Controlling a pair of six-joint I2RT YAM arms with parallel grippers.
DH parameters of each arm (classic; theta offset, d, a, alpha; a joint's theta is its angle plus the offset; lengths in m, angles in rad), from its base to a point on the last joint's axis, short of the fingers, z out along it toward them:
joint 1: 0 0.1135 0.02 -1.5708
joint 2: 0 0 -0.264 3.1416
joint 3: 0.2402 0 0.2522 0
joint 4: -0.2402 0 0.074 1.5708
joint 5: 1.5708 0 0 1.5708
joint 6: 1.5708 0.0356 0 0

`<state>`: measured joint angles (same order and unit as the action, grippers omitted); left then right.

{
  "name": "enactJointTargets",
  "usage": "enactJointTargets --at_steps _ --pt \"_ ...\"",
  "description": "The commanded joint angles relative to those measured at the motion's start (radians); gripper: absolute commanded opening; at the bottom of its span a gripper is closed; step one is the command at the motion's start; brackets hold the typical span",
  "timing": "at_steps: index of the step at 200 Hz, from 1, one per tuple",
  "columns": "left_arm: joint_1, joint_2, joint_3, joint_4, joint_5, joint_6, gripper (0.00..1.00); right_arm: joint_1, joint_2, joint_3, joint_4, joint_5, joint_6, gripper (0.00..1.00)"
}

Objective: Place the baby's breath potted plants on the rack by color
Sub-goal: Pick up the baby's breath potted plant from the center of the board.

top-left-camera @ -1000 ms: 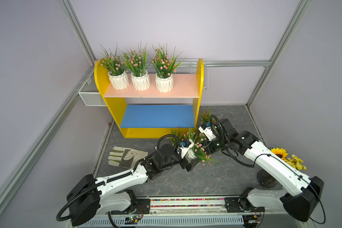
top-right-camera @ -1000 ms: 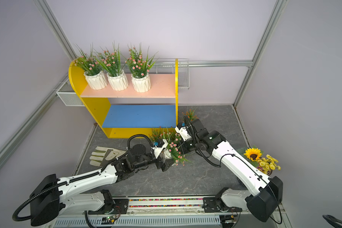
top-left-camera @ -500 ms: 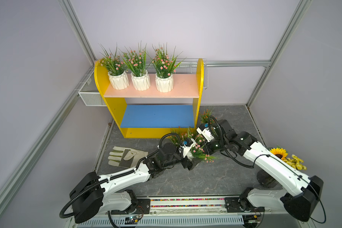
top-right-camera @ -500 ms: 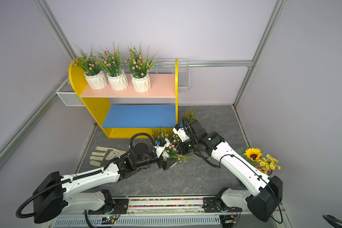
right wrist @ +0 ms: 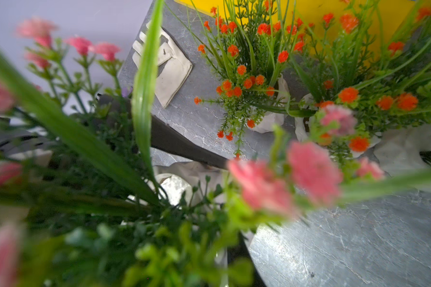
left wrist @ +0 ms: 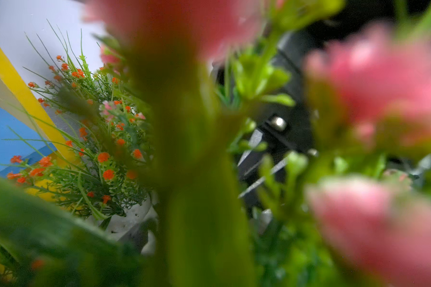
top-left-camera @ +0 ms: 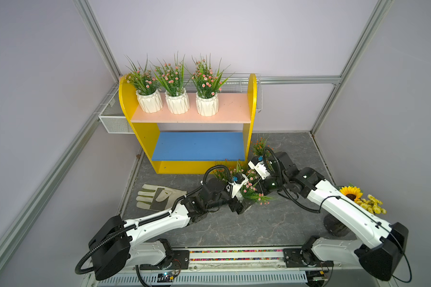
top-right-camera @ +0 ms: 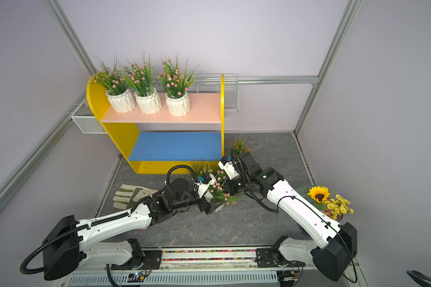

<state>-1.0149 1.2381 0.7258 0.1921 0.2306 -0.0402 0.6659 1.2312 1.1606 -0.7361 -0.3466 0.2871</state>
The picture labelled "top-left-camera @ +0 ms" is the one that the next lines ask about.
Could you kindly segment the pink flower pot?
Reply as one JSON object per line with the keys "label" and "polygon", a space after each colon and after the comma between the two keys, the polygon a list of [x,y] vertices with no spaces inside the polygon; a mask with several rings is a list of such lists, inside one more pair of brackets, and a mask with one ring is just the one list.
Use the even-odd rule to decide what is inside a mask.
{"label": "pink flower pot", "polygon": [[165,100],[171,114],[182,115],[189,111],[189,97],[186,91],[184,59],[174,55],[174,64],[158,61],[154,65],[154,75],[165,91]]}
{"label": "pink flower pot", "polygon": [[193,59],[195,71],[192,73],[191,81],[196,88],[196,108],[200,116],[215,116],[219,111],[219,97],[222,87],[231,75],[225,74],[221,69],[221,61],[216,69],[211,64],[211,56],[200,56],[198,60]]}
{"label": "pink flower pot", "polygon": [[148,114],[159,112],[163,108],[159,88],[160,82],[154,77],[152,70],[146,64],[135,64],[128,56],[129,73],[126,82],[135,88],[136,97],[141,109]]}
{"label": "pink flower pot", "polygon": [[260,205],[264,203],[268,204],[272,200],[272,197],[267,196],[267,191],[261,184],[261,176],[253,169],[248,170],[245,175],[248,178],[248,182],[241,188],[240,193],[242,197]]}

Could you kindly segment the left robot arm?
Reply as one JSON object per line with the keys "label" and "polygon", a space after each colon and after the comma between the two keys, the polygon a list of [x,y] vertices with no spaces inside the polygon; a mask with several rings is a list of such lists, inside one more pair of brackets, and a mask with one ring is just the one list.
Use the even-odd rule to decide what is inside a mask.
{"label": "left robot arm", "polygon": [[175,199],[170,208],[137,219],[123,220],[120,215],[108,219],[89,242],[89,250],[75,266],[75,273],[92,272],[97,281],[102,281],[129,265],[169,267],[174,262],[172,247],[165,239],[152,242],[152,238],[200,222],[224,205],[241,214],[239,204],[251,186],[246,174],[230,171],[224,165],[213,166],[198,188]]}

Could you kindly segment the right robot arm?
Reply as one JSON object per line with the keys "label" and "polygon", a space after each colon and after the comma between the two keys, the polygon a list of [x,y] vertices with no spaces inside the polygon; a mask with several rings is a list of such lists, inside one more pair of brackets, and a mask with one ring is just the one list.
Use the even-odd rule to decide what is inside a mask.
{"label": "right robot arm", "polygon": [[407,257],[406,226],[391,224],[364,210],[314,169],[299,170],[285,152],[274,153],[265,147],[261,156],[249,161],[249,167],[259,174],[267,192],[284,191],[289,199],[297,194],[318,205],[318,209],[310,210],[312,213],[325,210],[355,234],[354,240],[310,237],[300,251],[304,265],[337,261],[360,266],[381,281],[394,277],[399,262]]}

